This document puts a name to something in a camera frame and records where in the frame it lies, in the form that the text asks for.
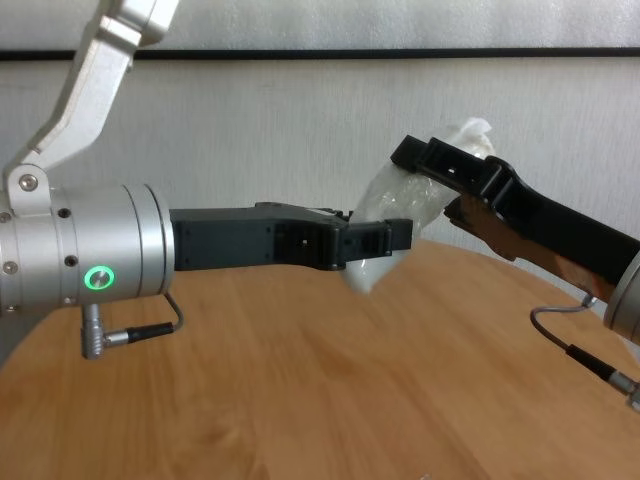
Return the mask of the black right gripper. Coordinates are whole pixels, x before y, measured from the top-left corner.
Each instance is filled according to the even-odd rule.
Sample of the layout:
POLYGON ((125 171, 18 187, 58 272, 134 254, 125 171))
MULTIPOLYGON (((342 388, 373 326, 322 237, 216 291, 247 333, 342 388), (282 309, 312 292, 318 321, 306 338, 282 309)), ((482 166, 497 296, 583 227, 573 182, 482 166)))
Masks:
POLYGON ((425 142, 407 135, 391 161, 461 194, 444 208, 451 224, 496 239, 500 218, 545 251, 556 276, 603 301, 612 298, 639 253, 638 240, 538 193, 496 156, 482 159, 437 138, 425 142))

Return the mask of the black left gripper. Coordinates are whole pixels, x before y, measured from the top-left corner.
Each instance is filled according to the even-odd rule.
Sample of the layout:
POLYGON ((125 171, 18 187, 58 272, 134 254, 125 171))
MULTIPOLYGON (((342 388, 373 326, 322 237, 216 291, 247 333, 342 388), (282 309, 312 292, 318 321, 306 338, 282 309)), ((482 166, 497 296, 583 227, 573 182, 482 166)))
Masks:
POLYGON ((297 265, 338 271, 410 250, 413 221, 351 223, 353 211, 261 202, 245 208, 172 209, 175 269, 297 265))

